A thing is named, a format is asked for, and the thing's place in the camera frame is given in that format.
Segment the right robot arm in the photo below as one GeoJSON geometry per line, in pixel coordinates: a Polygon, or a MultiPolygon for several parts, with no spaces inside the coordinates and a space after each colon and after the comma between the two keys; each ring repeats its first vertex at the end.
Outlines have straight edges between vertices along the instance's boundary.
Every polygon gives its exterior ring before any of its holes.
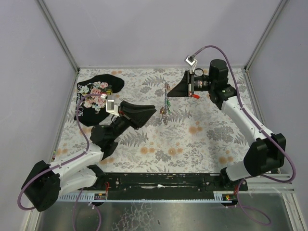
{"type": "Polygon", "coordinates": [[[186,62],[192,70],[184,72],[180,83],[167,96],[198,98],[196,92],[207,91],[211,102],[236,124],[249,145],[243,161],[224,168],[222,176],[228,181],[236,181],[282,167],[285,137],[272,133],[242,103],[237,89],[229,84],[227,63],[214,59],[210,62],[208,74],[198,75],[197,60],[189,56],[186,62]]]}

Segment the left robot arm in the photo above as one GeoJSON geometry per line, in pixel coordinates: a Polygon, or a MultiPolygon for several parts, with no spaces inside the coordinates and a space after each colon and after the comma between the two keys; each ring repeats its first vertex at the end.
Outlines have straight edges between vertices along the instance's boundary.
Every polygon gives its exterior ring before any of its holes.
{"type": "Polygon", "coordinates": [[[92,187],[99,175],[90,166],[111,156],[118,145],[116,139],[130,127],[135,130],[142,128],[155,112],[154,105],[136,105],[126,101],[115,105],[111,114],[116,119],[109,125],[95,125],[91,129],[91,143],[85,151],[52,163],[39,161],[33,166],[22,185],[18,206],[26,209],[21,204],[21,197],[25,195],[32,208],[42,212],[51,207],[59,196],[92,187]]]}

